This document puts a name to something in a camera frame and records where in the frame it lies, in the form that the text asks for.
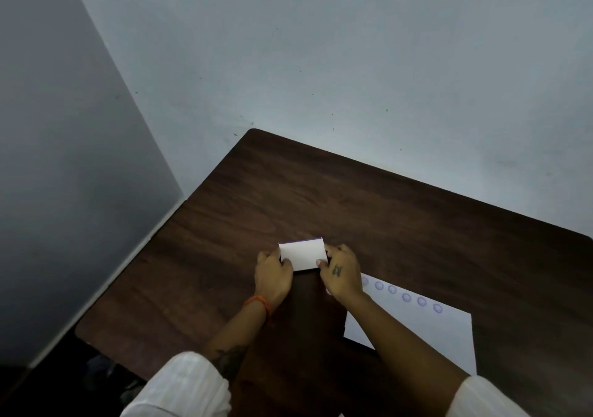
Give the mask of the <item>person's right hand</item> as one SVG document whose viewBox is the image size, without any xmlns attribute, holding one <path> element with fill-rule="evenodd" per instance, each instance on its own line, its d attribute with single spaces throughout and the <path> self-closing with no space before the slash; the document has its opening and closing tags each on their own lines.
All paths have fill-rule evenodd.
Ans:
<svg viewBox="0 0 593 417">
<path fill-rule="evenodd" d="M 320 274 L 327 291 L 347 310 L 363 293 L 360 264 L 353 250 L 345 244 L 325 244 L 329 273 Z"/>
</svg>

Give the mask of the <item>person's left hand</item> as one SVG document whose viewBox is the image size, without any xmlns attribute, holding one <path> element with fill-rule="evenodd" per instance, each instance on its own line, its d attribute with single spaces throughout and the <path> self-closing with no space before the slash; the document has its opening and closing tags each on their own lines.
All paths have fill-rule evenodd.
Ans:
<svg viewBox="0 0 593 417">
<path fill-rule="evenodd" d="M 270 253 L 261 251 L 258 254 L 254 279 L 254 294 L 263 296 L 270 303 L 273 313 L 286 299 L 293 280 L 293 273 L 282 272 L 278 246 Z"/>
</svg>

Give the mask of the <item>person's right forearm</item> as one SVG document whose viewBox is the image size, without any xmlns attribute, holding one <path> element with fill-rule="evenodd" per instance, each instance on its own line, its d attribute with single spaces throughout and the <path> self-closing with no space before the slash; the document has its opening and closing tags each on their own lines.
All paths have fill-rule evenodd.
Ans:
<svg viewBox="0 0 593 417">
<path fill-rule="evenodd" d="M 336 295 L 390 373 L 426 417 L 445 417 L 469 375 L 390 316 L 363 291 Z"/>
</svg>

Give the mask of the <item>person's left forearm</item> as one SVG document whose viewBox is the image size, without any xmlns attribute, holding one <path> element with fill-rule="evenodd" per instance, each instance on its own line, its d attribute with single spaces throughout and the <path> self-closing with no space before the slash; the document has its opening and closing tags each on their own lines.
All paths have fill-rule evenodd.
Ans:
<svg viewBox="0 0 593 417">
<path fill-rule="evenodd" d="M 266 323 L 265 309 L 252 302 L 241 309 L 202 348 L 201 354 L 221 376 L 232 383 L 237 376 L 249 346 Z"/>
</svg>

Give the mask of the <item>orange thread wristband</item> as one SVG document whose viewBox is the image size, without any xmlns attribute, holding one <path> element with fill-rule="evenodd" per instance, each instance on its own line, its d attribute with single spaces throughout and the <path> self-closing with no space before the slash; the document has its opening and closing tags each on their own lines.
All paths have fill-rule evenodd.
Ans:
<svg viewBox="0 0 593 417">
<path fill-rule="evenodd" d="M 242 309 L 248 307 L 252 302 L 258 302 L 261 304 L 265 309 L 266 318 L 270 317 L 272 311 L 270 303 L 261 295 L 253 295 L 252 297 L 249 297 L 249 299 L 243 304 Z"/>
</svg>

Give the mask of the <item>dark wooden table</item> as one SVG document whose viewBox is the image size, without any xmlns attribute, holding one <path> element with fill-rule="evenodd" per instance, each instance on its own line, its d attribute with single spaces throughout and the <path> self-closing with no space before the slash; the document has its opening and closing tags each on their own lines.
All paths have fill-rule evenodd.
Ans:
<svg viewBox="0 0 593 417">
<path fill-rule="evenodd" d="M 257 129 L 75 333 L 149 379 L 241 309 L 258 252 L 315 237 L 469 312 L 478 374 L 532 417 L 593 417 L 592 239 Z"/>
</svg>

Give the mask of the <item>white paper sheet with circles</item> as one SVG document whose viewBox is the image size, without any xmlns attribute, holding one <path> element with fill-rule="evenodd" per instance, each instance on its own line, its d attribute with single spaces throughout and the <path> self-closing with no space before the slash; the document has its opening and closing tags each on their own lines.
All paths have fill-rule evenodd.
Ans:
<svg viewBox="0 0 593 417">
<path fill-rule="evenodd" d="M 458 308 L 361 274 L 362 289 L 390 316 L 471 376 L 477 376 L 472 316 Z"/>
</svg>

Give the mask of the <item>white left sleeve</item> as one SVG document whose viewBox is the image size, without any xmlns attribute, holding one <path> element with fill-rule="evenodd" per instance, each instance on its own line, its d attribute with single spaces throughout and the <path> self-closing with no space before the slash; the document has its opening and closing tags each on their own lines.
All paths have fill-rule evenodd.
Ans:
<svg viewBox="0 0 593 417">
<path fill-rule="evenodd" d="M 227 417 L 228 380 L 195 352 L 172 357 L 123 410 L 120 417 Z"/>
</svg>

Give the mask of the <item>white sleeve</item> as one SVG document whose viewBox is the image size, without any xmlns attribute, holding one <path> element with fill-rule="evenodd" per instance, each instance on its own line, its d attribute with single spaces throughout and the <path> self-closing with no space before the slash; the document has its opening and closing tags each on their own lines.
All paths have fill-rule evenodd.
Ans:
<svg viewBox="0 0 593 417">
<path fill-rule="evenodd" d="M 460 385 L 446 417 L 530 417 L 489 380 L 470 376 Z"/>
<path fill-rule="evenodd" d="M 195 352 L 172 357 L 123 410 L 120 417 L 227 417 L 228 380 Z"/>
</svg>

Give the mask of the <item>white right sleeve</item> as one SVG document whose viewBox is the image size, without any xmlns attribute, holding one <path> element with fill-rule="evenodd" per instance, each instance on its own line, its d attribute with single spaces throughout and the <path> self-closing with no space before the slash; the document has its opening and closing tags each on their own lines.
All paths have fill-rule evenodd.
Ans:
<svg viewBox="0 0 593 417">
<path fill-rule="evenodd" d="M 489 380 L 470 376 L 460 385 L 446 417 L 530 417 Z"/>
</svg>

